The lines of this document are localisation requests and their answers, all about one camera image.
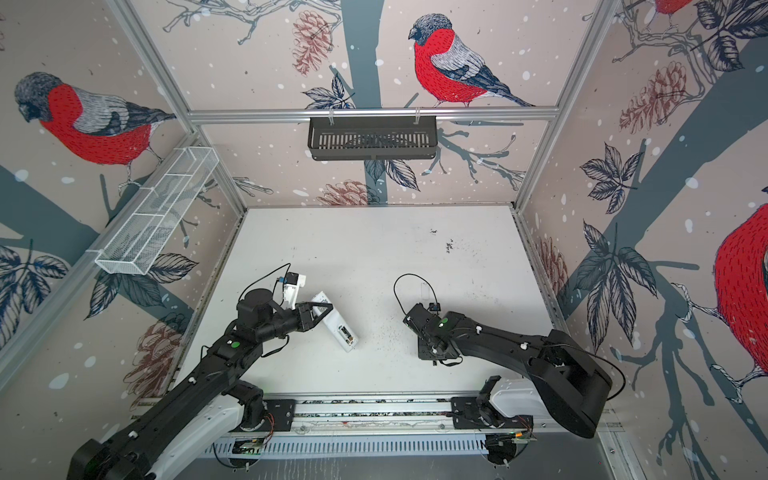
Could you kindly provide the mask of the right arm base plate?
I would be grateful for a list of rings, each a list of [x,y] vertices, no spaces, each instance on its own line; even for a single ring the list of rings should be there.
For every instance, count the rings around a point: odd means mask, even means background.
[[[476,397],[452,397],[449,417],[456,430],[479,429],[522,429],[530,430],[533,426],[531,415],[505,417],[489,401],[479,401]]]

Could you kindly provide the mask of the aluminium mounting rail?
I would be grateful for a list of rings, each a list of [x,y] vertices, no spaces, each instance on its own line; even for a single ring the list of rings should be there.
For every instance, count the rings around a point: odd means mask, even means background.
[[[342,436],[342,435],[406,435],[442,434],[458,431],[502,433],[521,432],[524,438],[540,433],[561,433],[561,427],[546,412],[531,388],[514,390],[511,394],[510,414],[531,415],[533,426],[522,429],[456,430],[449,417],[452,397],[476,397],[476,392],[458,393],[400,393],[400,394],[267,394],[267,399],[294,399],[297,402],[292,428],[289,432],[272,432],[280,435]],[[266,435],[265,432],[242,432],[237,427],[242,421],[244,405],[238,399],[219,396],[195,414],[192,424],[200,425],[215,434]]]

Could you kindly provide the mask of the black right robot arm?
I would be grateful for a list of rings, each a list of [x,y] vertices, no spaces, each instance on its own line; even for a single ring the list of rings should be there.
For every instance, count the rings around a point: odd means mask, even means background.
[[[561,427],[581,438],[595,436],[613,381],[597,358],[564,331],[513,333],[454,311],[439,316],[420,303],[403,323],[417,336],[420,359],[454,367],[472,357],[516,372],[532,381]]]

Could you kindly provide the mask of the white remote control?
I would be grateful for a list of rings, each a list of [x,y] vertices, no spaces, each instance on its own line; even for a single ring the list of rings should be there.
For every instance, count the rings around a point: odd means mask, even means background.
[[[322,291],[312,298],[312,302],[329,302],[333,304]],[[349,353],[356,347],[358,336],[347,324],[346,320],[335,306],[333,307],[333,311],[323,318],[322,323],[345,352]]]

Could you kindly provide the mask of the horizontal aluminium frame bar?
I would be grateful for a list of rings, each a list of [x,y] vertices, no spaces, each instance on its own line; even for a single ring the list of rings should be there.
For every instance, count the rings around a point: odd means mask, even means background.
[[[438,121],[544,120],[556,119],[557,107],[462,107],[462,108],[379,108],[308,110],[192,110],[187,114],[194,125],[302,123],[312,118],[435,117]]]

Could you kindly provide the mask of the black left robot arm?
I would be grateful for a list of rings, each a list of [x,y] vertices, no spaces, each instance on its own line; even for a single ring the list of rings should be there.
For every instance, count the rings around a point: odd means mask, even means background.
[[[108,440],[89,440],[72,456],[70,479],[173,479],[225,433],[258,427],[263,392],[243,375],[263,357],[266,342],[307,332],[333,311],[327,302],[283,309],[268,289],[237,303],[237,317],[192,371]]]

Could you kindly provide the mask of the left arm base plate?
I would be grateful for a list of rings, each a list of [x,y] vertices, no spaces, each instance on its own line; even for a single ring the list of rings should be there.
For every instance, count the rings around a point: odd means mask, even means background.
[[[253,400],[244,407],[242,432],[289,432],[292,428],[297,402],[294,399]]]

